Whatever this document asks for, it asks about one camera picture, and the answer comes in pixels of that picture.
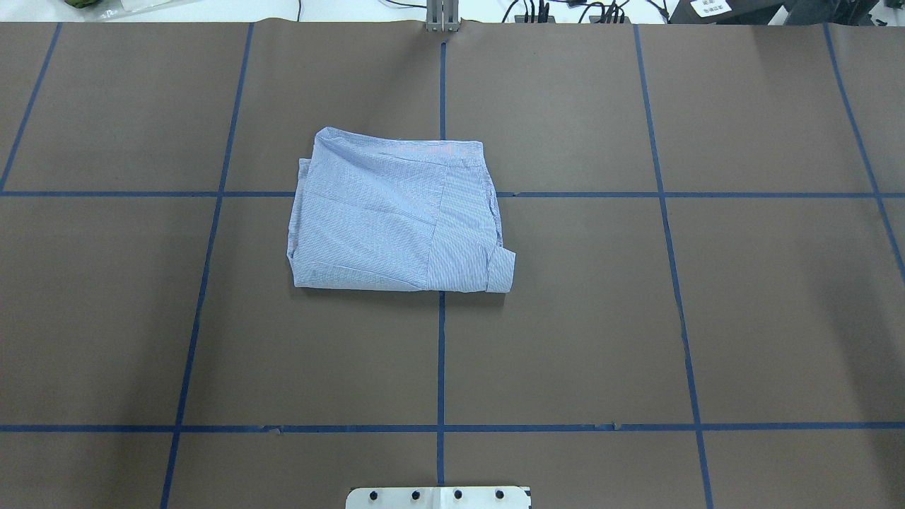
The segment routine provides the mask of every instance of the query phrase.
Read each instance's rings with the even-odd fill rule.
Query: blue tape line
[[[905,422],[756,422],[702,424],[704,431],[778,431],[820,429],[905,429]]]
[[[0,176],[0,191],[2,191],[6,186],[6,180],[9,178],[9,172],[13,169],[15,154],[19,151],[19,143],[22,142],[22,136],[25,134],[25,125],[28,124],[29,117],[32,116],[32,108],[34,108],[34,102],[38,99],[38,92],[41,90],[41,84],[44,81],[44,75],[47,74],[47,67],[51,63],[53,50],[54,48],[56,48],[57,41],[60,40],[61,30],[62,23],[58,23],[56,30],[53,31],[53,38],[51,38],[51,44],[47,48],[47,54],[44,56],[44,63],[41,65],[41,71],[38,72],[38,79],[34,82],[32,96],[28,98],[28,104],[25,106],[25,113],[22,116],[22,122],[19,123],[19,130],[15,133],[13,147],[9,151],[9,157],[6,158],[6,166],[4,166],[3,168],[3,175]]]
[[[4,197],[217,197],[216,191],[3,191]]]
[[[666,192],[667,198],[873,198],[871,193],[719,193]]]
[[[225,197],[295,197],[295,191],[225,191]]]
[[[653,157],[653,173],[657,178],[657,192],[660,196],[660,215],[663,222],[663,233],[666,236],[666,253],[670,261],[670,273],[672,274],[672,293],[675,296],[676,306],[679,311],[679,323],[681,325],[681,341],[685,349],[685,376],[688,380],[688,391],[691,398],[691,414],[694,424],[698,427],[695,437],[698,442],[698,459],[700,461],[700,476],[704,486],[704,499],[708,509],[713,509],[713,493],[710,489],[710,470],[707,465],[707,451],[704,447],[704,434],[700,430],[700,409],[698,406],[698,391],[694,382],[694,368],[691,365],[691,347],[688,341],[688,327],[685,323],[685,309],[682,305],[681,287],[679,286],[679,271],[676,268],[675,250],[672,246],[672,231],[670,229],[669,211],[666,208],[666,192],[663,188],[663,176],[660,168],[660,154],[657,150],[657,138],[653,129],[653,113],[651,112],[651,98],[647,89],[647,76],[644,72],[644,56],[641,47],[641,32],[638,25],[632,26],[634,30],[634,47],[638,57],[638,73],[641,76],[641,90],[644,98],[644,114],[647,117],[647,135],[651,142],[651,155]]]
[[[446,41],[440,43],[440,139],[446,139]]]
[[[440,139],[446,139],[446,41],[440,43]],[[446,482],[446,292],[440,292],[437,332],[437,485]]]
[[[441,427],[434,424],[383,425],[196,425],[182,426],[180,434],[221,433],[255,434],[355,434],[355,433],[436,433]],[[700,431],[819,431],[824,429],[905,429],[905,421],[874,422],[746,422],[694,424],[448,424],[444,433],[638,433],[638,432],[697,432]],[[6,424],[0,433],[174,433],[175,426],[132,425],[65,425],[65,424]]]
[[[173,433],[172,426],[110,424],[7,424],[0,433]]]
[[[384,425],[310,425],[310,426],[182,426],[183,433],[435,433],[433,424],[384,424]]]
[[[558,191],[558,192],[525,192],[511,193],[498,192],[497,198],[656,198],[658,193],[653,192],[594,192],[594,191]]]
[[[826,38],[826,49],[830,53],[830,62],[833,64],[833,74],[836,77],[836,84],[839,86],[839,93],[843,96],[843,106],[845,106],[845,113],[848,115],[849,123],[852,124],[852,133],[854,133],[854,139],[858,144],[858,151],[861,152],[861,161],[864,163],[864,169],[867,171],[867,178],[871,181],[873,196],[877,200],[877,207],[880,209],[880,216],[883,219],[883,228],[886,229],[886,236],[890,239],[890,246],[892,247],[892,255],[896,260],[896,265],[899,267],[899,276],[901,277],[902,282],[905,283],[905,262],[902,261],[902,253],[899,250],[899,243],[896,242],[896,235],[892,231],[890,217],[886,213],[886,206],[883,204],[883,199],[880,194],[880,187],[877,185],[877,178],[873,174],[871,160],[867,157],[867,149],[864,148],[864,141],[861,138],[861,131],[858,129],[858,122],[856,122],[854,119],[852,104],[849,102],[848,94],[845,92],[843,76],[839,72],[839,63],[836,61],[836,50],[833,46],[833,36],[830,34],[830,25],[827,23],[824,23],[824,37]]]
[[[437,334],[437,485],[445,483],[443,429],[446,425],[446,292],[440,292],[439,326]]]
[[[176,469],[176,455],[179,451],[179,435],[183,419],[186,415],[186,401],[188,399],[188,385],[192,379],[192,366],[195,363],[195,349],[198,343],[198,331],[201,328],[201,310],[205,305],[207,292],[207,280],[211,272],[211,254],[214,252],[214,240],[217,236],[217,227],[220,224],[220,210],[223,208],[226,178],[229,174],[229,163],[233,155],[233,142],[235,141],[235,127],[239,121],[239,109],[242,105],[242,92],[245,85],[245,73],[248,70],[248,57],[252,49],[252,36],[254,35],[254,23],[248,24],[248,34],[245,36],[245,51],[242,58],[242,69],[239,71],[239,84],[236,87],[235,102],[233,104],[233,117],[230,120],[229,137],[226,140],[223,169],[220,173],[220,186],[217,190],[217,202],[214,206],[214,218],[211,221],[211,232],[207,237],[207,252],[205,253],[205,268],[201,273],[201,285],[198,289],[198,301],[195,305],[195,319],[192,323],[192,336],[188,343],[186,355],[186,369],[183,373],[182,388],[179,390],[179,404],[176,407],[176,429],[173,432],[173,441],[170,445],[170,456],[167,461],[167,474],[164,478],[163,494],[160,496],[160,508],[167,509],[169,504],[170,488],[173,484],[173,472]]]
[[[875,198],[873,193],[736,193],[666,191],[667,198]],[[0,191],[0,197],[219,197],[218,191]],[[224,197],[294,197],[295,191],[224,191]],[[883,198],[905,198],[905,193],[880,193]],[[657,198],[647,191],[556,191],[513,193],[498,191],[500,198]]]

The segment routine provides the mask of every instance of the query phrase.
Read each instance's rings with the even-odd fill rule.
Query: blue striped fabric
[[[496,189],[479,141],[334,128],[299,161],[287,256],[296,286],[507,293]]]

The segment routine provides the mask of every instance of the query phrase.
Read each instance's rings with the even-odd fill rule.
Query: black cable
[[[587,11],[590,10],[590,8],[593,7],[593,6],[595,6],[595,5],[597,5],[598,7],[600,7],[600,17],[601,17],[601,18],[604,17],[604,11],[606,11],[606,5],[604,5],[603,2],[591,2],[590,4],[588,4],[588,5],[585,7],[585,10],[581,12],[581,17],[578,18],[578,22],[579,22],[579,23],[585,21],[585,14],[587,14]]]
[[[501,21],[500,23],[506,23],[506,18],[508,18],[509,13],[512,12],[512,7],[515,7],[515,4],[517,4],[518,2],[519,2],[519,0],[512,0],[512,3],[510,4],[510,8],[506,9],[506,14],[503,15],[503,21]],[[528,11],[525,11],[525,19],[527,21]]]
[[[427,5],[403,4],[402,2],[397,2],[396,0],[383,0],[383,1],[387,2],[388,4],[401,5],[402,7],[416,7],[418,9],[427,8]]]
[[[615,14],[618,6],[616,5],[616,0],[613,0],[612,3],[606,8],[606,12],[604,15],[600,16],[600,19],[597,20],[598,23],[610,23],[610,16]]]
[[[613,2],[610,4],[610,8],[606,11],[605,23],[612,23],[612,24],[625,23],[625,9],[623,9],[623,7],[625,7],[625,5],[628,4],[630,1],[631,0],[625,0],[621,4],[617,4],[616,0],[613,0]]]
[[[646,1],[648,4],[653,5],[654,8],[657,9],[657,12],[660,13],[661,16],[663,16],[663,21],[665,21],[666,23],[669,23],[669,21],[670,21],[670,11],[669,11],[669,9],[667,8],[666,0],[663,0],[663,7],[660,7],[660,6],[659,6],[656,2],[654,2],[653,0],[645,0],[645,1]]]

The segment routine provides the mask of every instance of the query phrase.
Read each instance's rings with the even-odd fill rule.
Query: metal bracket
[[[530,509],[525,486],[358,488],[346,509]]]
[[[459,0],[427,0],[427,31],[458,32]]]

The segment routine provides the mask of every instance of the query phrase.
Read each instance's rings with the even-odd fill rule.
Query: shirt cuff
[[[497,246],[487,265],[487,291],[489,293],[509,293],[512,289],[512,275],[515,273],[515,253]]]

